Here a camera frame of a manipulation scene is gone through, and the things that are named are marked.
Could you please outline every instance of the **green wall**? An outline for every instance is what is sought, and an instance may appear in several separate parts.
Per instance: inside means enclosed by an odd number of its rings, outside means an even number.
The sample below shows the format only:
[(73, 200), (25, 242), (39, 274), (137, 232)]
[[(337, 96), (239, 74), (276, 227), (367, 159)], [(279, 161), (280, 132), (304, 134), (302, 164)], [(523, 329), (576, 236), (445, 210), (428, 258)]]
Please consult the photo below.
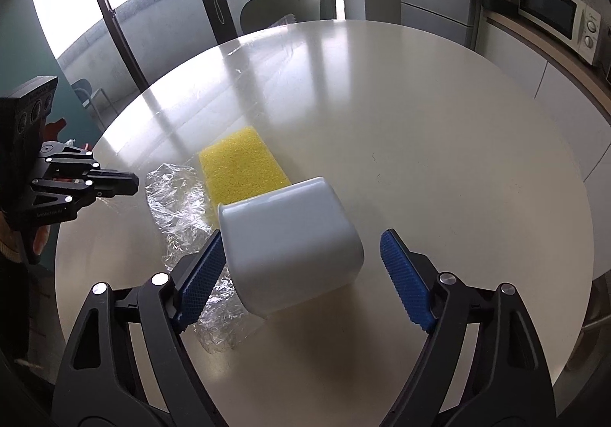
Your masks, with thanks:
[[(57, 8), (78, 8), (58, 5)], [(59, 138), (74, 138), (77, 145), (96, 143), (102, 133), (82, 107), (63, 75), (42, 31), (33, 0), (0, 0), (0, 94), (35, 76), (57, 76), (53, 110), (48, 122), (65, 118), (68, 125)]]

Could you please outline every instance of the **yellow sponge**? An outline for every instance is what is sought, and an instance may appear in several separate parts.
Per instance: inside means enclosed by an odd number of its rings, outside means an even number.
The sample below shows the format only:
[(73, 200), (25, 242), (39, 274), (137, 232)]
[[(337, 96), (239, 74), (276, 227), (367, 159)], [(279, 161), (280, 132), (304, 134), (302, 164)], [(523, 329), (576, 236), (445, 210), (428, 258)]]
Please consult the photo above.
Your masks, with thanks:
[(213, 207), (252, 198), (291, 183), (252, 127), (199, 153)]

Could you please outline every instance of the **table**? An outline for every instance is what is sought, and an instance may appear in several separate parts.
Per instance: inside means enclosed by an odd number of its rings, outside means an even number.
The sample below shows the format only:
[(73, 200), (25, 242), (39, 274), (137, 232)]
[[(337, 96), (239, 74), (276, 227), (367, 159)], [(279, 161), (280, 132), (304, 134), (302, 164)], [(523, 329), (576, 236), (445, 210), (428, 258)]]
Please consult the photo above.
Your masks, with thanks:
[[(514, 283), (555, 380), (590, 293), (592, 220), (577, 166), (537, 103), (478, 54), (408, 27), (323, 21), (253, 33), (162, 77), (94, 148), (136, 172), (134, 197), (98, 201), (62, 226), (57, 305), (66, 338), (98, 281), (140, 285), (163, 269), (145, 175), (253, 125), (292, 182), (323, 176), (365, 249), (356, 282), (271, 316), (234, 350), (183, 341), (231, 426), (373, 426), (399, 394), (425, 334), (379, 255), (394, 227), (465, 283)], [(475, 342), (469, 326), (446, 406)], [(149, 400), (163, 405), (134, 330)]]

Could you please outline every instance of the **metal pin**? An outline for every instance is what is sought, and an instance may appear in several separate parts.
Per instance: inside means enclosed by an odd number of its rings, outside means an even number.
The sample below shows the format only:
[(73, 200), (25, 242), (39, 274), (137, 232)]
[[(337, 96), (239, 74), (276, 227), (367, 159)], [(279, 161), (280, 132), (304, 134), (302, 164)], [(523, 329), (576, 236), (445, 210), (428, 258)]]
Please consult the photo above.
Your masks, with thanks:
[(452, 284), (456, 284), (456, 276), (454, 274), (450, 274), (450, 272), (443, 272), (442, 274), (439, 274), (439, 281), (441, 284), (451, 286)]
[(500, 290), (503, 291), (508, 296), (515, 295), (515, 293), (516, 293), (515, 287), (512, 286), (511, 284), (503, 284), (500, 287)]
[(108, 286), (105, 283), (99, 282), (94, 287), (91, 288), (91, 292), (94, 293), (94, 295), (101, 295), (107, 289), (108, 289)]
[(159, 274), (155, 274), (151, 278), (151, 282), (155, 284), (156, 286), (163, 286), (169, 280), (170, 280), (170, 276), (167, 275), (165, 272), (160, 272)]

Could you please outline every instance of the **camera lens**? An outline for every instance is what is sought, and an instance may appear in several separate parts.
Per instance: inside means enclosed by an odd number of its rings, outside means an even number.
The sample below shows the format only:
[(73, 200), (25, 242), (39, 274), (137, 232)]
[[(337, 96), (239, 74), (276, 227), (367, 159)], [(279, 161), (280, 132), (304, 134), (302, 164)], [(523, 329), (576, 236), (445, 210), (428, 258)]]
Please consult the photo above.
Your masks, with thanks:
[(40, 108), (42, 107), (42, 103), (40, 100), (36, 100), (34, 106), (32, 107), (32, 111), (30, 112), (30, 122), (35, 122), (40, 115)]
[(26, 112), (23, 112), (21, 114), (21, 117), (19, 117), (19, 122), (17, 123), (17, 134), (21, 134), (23, 131), (26, 130), (26, 124), (27, 124), (27, 115), (26, 115)]

